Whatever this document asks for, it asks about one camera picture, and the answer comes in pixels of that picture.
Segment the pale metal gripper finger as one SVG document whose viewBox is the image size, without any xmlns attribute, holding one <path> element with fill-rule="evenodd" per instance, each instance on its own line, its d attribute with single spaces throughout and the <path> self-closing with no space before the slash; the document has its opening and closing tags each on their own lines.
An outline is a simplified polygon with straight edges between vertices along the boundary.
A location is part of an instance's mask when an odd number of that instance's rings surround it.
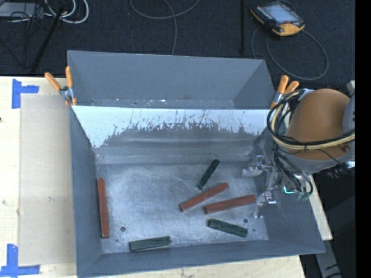
<svg viewBox="0 0 371 278">
<path fill-rule="evenodd" d="M 257 199 L 254 208 L 254 218 L 260 218 L 260 210 L 266 205 L 277 204 L 271 191 L 264 191 L 261 193 Z"/>
<path fill-rule="evenodd" d="M 256 155 L 248 162 L 248 165 L 242 169 L 242 177 L 257 177 L 264 171 L 271 172 L 272 163 L 264 155 Z"/>
</svg>

